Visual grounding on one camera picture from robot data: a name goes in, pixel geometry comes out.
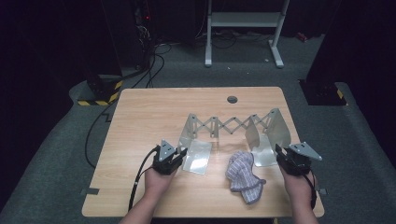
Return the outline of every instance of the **patterned cloth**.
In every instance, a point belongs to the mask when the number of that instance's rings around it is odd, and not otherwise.
[[[259,179],[252,173],[253,154],[238,151],[229,160],[226,176],[231,179],[232,192],[241,192],[247,204],[257,202],[262,196],[264,179]]]

